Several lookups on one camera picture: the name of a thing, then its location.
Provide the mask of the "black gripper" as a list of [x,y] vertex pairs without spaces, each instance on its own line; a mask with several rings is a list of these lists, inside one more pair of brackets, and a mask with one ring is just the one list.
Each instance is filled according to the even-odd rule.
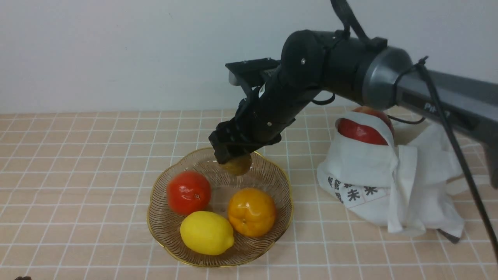
[[281,133],[321,92],[317,85],[298,88],[274,73],[239,106],[235,117],[217,125],[209,136],[219,164],[281,141]]

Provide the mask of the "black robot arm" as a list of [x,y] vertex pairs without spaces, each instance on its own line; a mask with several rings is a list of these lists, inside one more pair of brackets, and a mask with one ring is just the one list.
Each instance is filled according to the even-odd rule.
[[[280,60],[254,59],[226,67],[231,83],[247,97],[235,117],[218,124],[209,136],[221,164],[280,142],[281,132],[321,91],[376,110],[400,106],[440,121],[418,73],[421,63],[414,63],[403,49],[372,49],[340,32],[297,31],[285,41]],[[451,128],[483,145],[496,187],[497,85],[432,70],[428,76]]]

